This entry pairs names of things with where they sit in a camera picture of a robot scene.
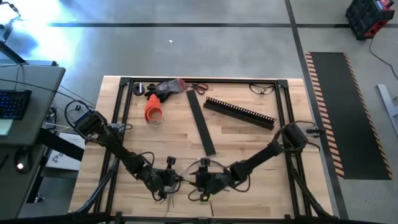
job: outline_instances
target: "scissors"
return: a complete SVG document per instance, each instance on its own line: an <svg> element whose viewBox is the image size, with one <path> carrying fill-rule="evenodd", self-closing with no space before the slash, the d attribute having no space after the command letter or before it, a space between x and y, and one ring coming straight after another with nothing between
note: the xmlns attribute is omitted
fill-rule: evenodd
<svg viewBox="0 0 398 224"><path fill-rule="evenodd" d="M209 86L204 83L192 83L190 87L196 90L199 95L205 94L206 90L209 89Z"/></svg>

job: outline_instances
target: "wooden table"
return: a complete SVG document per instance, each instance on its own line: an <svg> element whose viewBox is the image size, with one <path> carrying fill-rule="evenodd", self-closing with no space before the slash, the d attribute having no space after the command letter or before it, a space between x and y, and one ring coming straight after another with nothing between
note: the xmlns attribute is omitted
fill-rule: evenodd
<svg viewBox="0 0 398 224"><path fill-rule="evenodd" d="M114 102L118 92L120 77L104 77L96 109L108 121L111 121ZM310 108L303 80L288 79L290 97L296 120L311 121ZM224 165L247 159L264 149L273 135L279 130L279 121L273 131L260 128L238 119L203 108L205 96L210 96L236 106L262 113L273 118L278 117L275 93L257 95L247 84L209 84L205 95L198 96L202 112L218 152L214 160ZM119 121L124 108L122 99ZM132 96L127 123L134 128L126 132L124 147L136 153L152 151L155 154L154 167L164 169L167 156L177 158L174 169L181 173L191 162L205 157L201 139L193 119L192 111L185 93L172 95L162 104L164 122L157 128L150 126L144 119L147 103L144 96ZM70 210L78 209L91 195L98 184L105 148L88 144L81 163ZM326 186L325 175L317 148L307 146L302 153L307 185L323 208L332 214L331 203ZM182 184L175 194L174 207L170 207L168 217L211 217L209 203L191 202L187 195L194 188ZM304 214L302 194L297 188L300 211ZM107 197L105 190L101 211L105 208ZM214 217L233 218L283 218L293 214L285 158L281 154L263 163L251 174L251 189L247 193L220 192L211 199ZM122 211L123 215L164 217L167 203L154 203L152 195L141 181L136 181L121 164L114 193L112 213Z"/></svg>

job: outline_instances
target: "desk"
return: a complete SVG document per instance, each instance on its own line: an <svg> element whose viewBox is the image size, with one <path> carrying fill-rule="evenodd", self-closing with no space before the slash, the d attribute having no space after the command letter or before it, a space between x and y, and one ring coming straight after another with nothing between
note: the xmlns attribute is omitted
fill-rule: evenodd
<svg viewBox="0 0 398 224"><path fill-rule="evenodd" d="M58 90L63 74L65 73L65 69L60 67L30 65L20 67L18 65L9 66L0 64L0 77L5 80L17 80L18 67L19 82L41 86L53 91ZM15 83L0 81L0 90L12 90L14 86ZM55 92L23 84L17 84L16 89L31 90L32 94L23 119L13 121L8 135L0 136L0 161L3 160L5 155L9 155L4 167L0 170L0 198L3 200L3 203L0 203L0 219L16 218L18 216L19 210L29 192L29 187L32 185L32 181L35 180L30 191L30 197L28 197L28 201L31 202L34 200L42 180L40 175L36 177L40 161L45 152L45 147L42 144L56 145L57 143L55 135L53 137L51 136L52 133L41 129L47 111L54 99ZM32 146L33 166L32 170L26 174L17 173L14 166L14 154L18 150L18 147L21 146Z"/></svg>
<svg viewBox="0 0 398 224"><path fill-rule="evenodd" d="M104 77L97 102L97 110L108 121L113 115L119 81L121 77ZM310 108L303 80L288 79L290 97L296 120L311 120ZM236 106L278 118L275 93L257 95L250 91L247 84L209 84L205 96L216 98ZM205 96L198 96L201 105ZM184 93L171 96L164 104L164 122L158 128L147 125L144 119L144 107L147 100L143 96L132 96L127 123L133 129L126 132L124 147L136 153L152 151L155 154L155 167L165 168L167 156L177 158L174 169L181 173L189 163L205 156L201 139L193 119L192 111ZM249 158L263 149L280 128L275 122L273 131L203 109L203 115L218 155L214 158L222 164ZM88 144L73 193L70 210L78 209L91 195L98 184L105 149ZM328 189L318 149L307 146L302 153L307 185L323 208L332 213ZM187 194L192 186L183 184L175 194L174 208L170 208L168 217L211 217L208 203L191 202ZM304 211L301 193L300 211ZM107 197L104 192L101 211ZM212 197L215 217L233 218L283 218L292 214L289 182L284 156L274 157L260 165L251 175L251 189L242 194L234 191L220 192ZM127 216L164 217L167 204L154 203L151 194L141 181L131 177L123 165L120 166L114 193L112 213L122 211Z"/></svg>

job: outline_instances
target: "gray floor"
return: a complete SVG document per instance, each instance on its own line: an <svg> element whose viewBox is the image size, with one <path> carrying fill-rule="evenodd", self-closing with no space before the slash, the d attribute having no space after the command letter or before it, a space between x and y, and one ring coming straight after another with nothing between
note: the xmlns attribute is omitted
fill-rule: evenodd
<svg viewBox="0 0 398 224"><path fill-rule="evenodd" d="M284 1L54 0L49 1L52 11L30 1L15 2L33 26L16 27L7 45L25 59L57 61L67 69L62 85L91 102L96 102L104 75L303 78L291 28L72 28L39 23L289 23ZM344 13L349 1L291 3L297 23L346 23ZM398 23L398 17L391 23ZM375 88L383 83L391 95L398 95L398 80L389 67L369 53L370 41L357 41L349 29L298 32L304 51L348 54L392 172L398 175L398 137ZM398 69L397 36L398 29L383 29L374 40L373 50ZM62 108L67 99L57 96L56 102ZM45 180L40 192L46 201L25 206L21 217L67 212L73 185L70 179ZM384 223L398 220L396 179L341 180L340 185L350 219Z"/></svg>

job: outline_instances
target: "orange and black striped tape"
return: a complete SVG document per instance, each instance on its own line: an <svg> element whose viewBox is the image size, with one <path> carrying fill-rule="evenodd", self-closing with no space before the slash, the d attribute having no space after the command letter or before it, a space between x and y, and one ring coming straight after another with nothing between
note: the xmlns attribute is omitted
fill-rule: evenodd
<svg viewBox="0 0 398 224"><path fill-rule="evenodd" d="M322 89L319 85L318 75L313 64L311 53L305 53L305 59L308 65L308 71L310 72L310 78L312 81L313 90L315 92L315 98L317 99L319 112L321 114L323 127L326 130L326 138L328 140L331 158L333 159L333 163L335 165L335 171L339 178L344 178L343 165L341 163L340 155L338 153L335 136L333 135L333 128L330 124L328 110L326 108L325 100L323 99Z"/></svg>
<svg viewBox="0 0 398 224"><path fill-rule="evenodd" d="M386 154L383 151L383 148L381 146L379 137L377 136L376 128L373 125L372 118L371 118L371 116L369 114L368 108L365 105L365 101L363 100L363 95L361 93L361 90L359 89L358 81L356 81L353 68L351 67L351 63L348 60L347 54L343 53L343 55L344 55L344 58L346 59L346 62L347 62L348 68L349 68L349 72L351 73L351 76L352 76L352 78L353 78L353 80L355 82L356 90L358 91L358 95L359 95L359 97L361 99L361 102L362 102L362 105L363 105L363 109L365 110L366 116L368 117L369 124L371 125L372 131L373 131L373 135L374 135L374 137L376 139L377 145L379 146L380 154L383 157L384 164L386 165L386 169L388 171L388 176L392 179L392 172L391 172L390 165L387 162L387 157L386 157Z"/></svg>

